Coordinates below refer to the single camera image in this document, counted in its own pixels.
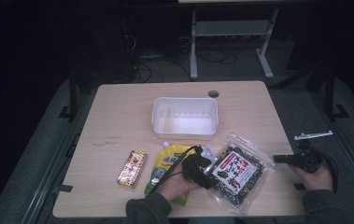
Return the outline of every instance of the person's arm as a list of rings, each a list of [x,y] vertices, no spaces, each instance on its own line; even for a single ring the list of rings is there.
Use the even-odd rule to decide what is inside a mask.
[[[290,165],[290,168],[302,178],[308,191],[302,199],[307,224],[354,223],[352,216],[333,194],[332,176],[328,169],[320,165],[314,174],[309,174],[299,167]]]
[[[126,204],[127,223],[163,223],[172,210],[169,202],[192,189],[199,188],[197,184],[186,181],[181,171],[182,163],[164,181],[159,193],[149,194],[144,199],[128,201]]]

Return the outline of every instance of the gray sleeve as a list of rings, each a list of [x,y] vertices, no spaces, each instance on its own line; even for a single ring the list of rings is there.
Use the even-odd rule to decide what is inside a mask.
[[[144,199],[132,199],[126,204],[128,224],[163,223],[171,213],[170,203],[159,193],[149,194]]]
[[[307,224],[337,223],[354,224],[353,216],[340,205],[333,192],[319,189],[303,197],[305,222]]]

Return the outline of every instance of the hand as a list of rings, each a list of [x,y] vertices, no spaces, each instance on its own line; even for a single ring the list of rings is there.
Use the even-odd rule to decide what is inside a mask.
[[[289,167],[293,172],[302,178],[304,187],[308,191],[316,189],[327,189],[330,191],[333,190],[331,173],[322,164],[314,174],[309,174],[308,172],[296,166],[289,165]]]
[[[182,162],[180,162],[169,177],[162,183],[159,193],[168,201],[179,198],[183,194],[198,189],[200,186],[183,178]]]

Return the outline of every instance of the plastic wrapper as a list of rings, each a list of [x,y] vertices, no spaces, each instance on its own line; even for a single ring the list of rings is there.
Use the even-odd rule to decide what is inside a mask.
[[[274,166],[254,144],[231,134],[217,160],[205,169],[209,178],[219,181],[207,192],[229,212],[245,215]]]
[[[159,180],[163,177],[165,172],[174,164],[174,162],[179,158],[179,156],[185,152],[188,148],[187,146],[182,145],[171,145],[168,146],[167,143],[165,144],[165,148],[160,151],[156,157],[156,161],[153,164],[153,169],[150,175],[150,181],[148,182],[145,188],[145,194],[149,194],[153,187],[159,182]],[[173,200],[173,203],[180,204],[184,206],[188,200],[189,192],[182,195],[181,197]]]
[[[135,189],[147,159],[148,154],[134,150],[131,151],[116,182],[121,186]]]

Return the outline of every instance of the plastic storage bin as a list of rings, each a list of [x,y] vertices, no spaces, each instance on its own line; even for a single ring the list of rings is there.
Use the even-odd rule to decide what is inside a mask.
[[[151,122],[159,138],[210,140],[219,123],[217,101],[160,97],[154,102]]]

